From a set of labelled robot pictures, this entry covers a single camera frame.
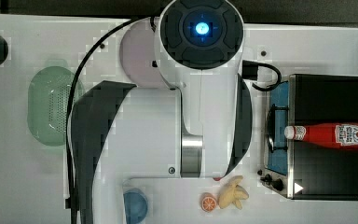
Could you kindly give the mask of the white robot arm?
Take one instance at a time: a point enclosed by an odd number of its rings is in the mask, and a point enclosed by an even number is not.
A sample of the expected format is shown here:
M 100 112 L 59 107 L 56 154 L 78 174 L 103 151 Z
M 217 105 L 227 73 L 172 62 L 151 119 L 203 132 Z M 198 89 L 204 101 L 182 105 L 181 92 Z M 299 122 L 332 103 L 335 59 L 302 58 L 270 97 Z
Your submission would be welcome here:
M 228 0 L 172 0 L 153 44 L 163 85 L 104 80 L 67 121 L 75 196 L 71 224 L 139 224 L 133 178 L 223 178 L 252 136 L 250 92 L 240 74 L 241 14 Z

